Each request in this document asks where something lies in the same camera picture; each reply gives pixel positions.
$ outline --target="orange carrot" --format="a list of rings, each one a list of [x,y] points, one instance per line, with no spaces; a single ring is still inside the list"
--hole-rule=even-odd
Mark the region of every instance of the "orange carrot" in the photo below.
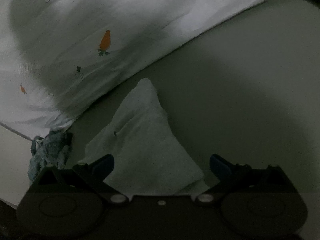
[[[107,30],[100,43],[100,50],[106,51],[107,49],[109,49],[110,43],[111,43],[110,31]]]
[[[22,86],[22,84],[20,84],[20,89],[21,89],[22,93],[26,94],[26,90],[24,89],[24,87]]]

